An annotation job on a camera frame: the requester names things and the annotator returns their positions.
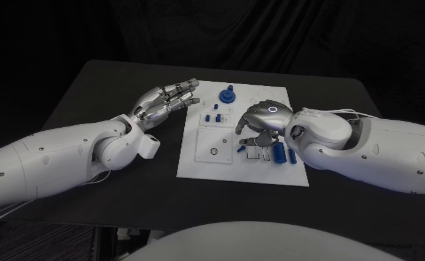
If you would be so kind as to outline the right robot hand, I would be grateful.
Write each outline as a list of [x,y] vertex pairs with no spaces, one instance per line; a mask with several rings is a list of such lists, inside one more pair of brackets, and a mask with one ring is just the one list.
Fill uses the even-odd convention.
[[249,147],[272,147],[279,142],[279,136],[285,135],[292,116],[291,108],[277,101],[266,99],[253,104],[239,119],[235,133],[241,135],[242,129],[248,127],[258,136],[241,139],[239,144]]

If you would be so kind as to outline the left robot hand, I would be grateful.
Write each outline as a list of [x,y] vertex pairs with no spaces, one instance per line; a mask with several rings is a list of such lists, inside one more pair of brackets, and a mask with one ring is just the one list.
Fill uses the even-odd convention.
[[200,103],[200,99],[193,97],[197,86],[199,81],[190,79],[184,82],[156,87],[143,94],[128,115],[141,131],[157,127],[171,112]]

